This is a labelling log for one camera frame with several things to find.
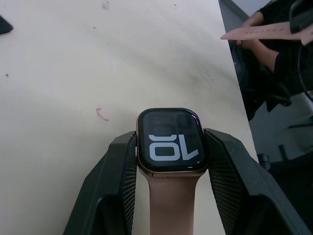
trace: gray floor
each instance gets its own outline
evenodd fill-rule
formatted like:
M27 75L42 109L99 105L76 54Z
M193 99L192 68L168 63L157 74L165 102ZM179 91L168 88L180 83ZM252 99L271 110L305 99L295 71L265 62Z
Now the gray floor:
M220 2L220 7L226 31L237 28L243 23L243 20L227 5ZM294 113L302 113L304 108L298 105L296 100L290 107L278 106L268 113L264 104L249 123L257 153L266 153L271 162L278 162L282 161L278 147L281 144L286 150L288 159L313 151L313 127L288 129L290 124L312 122L307 118L300 123L294 123Z

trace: watch face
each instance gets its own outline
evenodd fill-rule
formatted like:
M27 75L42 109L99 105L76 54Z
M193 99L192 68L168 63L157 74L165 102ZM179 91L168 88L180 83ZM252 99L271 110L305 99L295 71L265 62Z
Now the watch face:
M154 172L194 171L206 167L198 116L187 109L148 109L138 117L141 164Z

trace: white table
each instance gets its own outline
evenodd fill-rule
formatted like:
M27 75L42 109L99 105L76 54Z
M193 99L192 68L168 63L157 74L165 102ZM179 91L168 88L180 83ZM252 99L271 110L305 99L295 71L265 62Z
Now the white table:
M218 0L109 1L0 0L14 26L0 35L0 234L62 234L84 178L150 107L189 108L256 159ZM149 234L148 198L138 175L134 235ZM208 174L194 231L224 234Z

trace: pink watch strap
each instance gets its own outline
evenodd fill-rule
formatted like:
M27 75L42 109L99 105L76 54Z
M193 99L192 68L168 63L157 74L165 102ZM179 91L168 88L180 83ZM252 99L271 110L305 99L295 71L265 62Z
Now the pink watch strap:
M289 22L273 23L264 26L244 27L234 29L224 34L221 39L249 40L249 39L284 39L300 40L305 46L313 40L313 24L301 32L291 34Z
M192 235L195 190L198 177L152 178L150 190L150 235Z

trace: person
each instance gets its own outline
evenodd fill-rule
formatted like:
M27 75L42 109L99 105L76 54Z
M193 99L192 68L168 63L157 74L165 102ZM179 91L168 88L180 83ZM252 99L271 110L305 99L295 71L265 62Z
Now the person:
M260 26L289 21L291 5L296 0L277 0L255 12L242 27ZM282 82L291 95L304 92L298 75L298 54L302 44L290 40L258 40L241 42L242 57L248 72L248 86L257 87L264 81L260 64L274 79ZM313 90L313 43L301 48L301 75L308 90Z

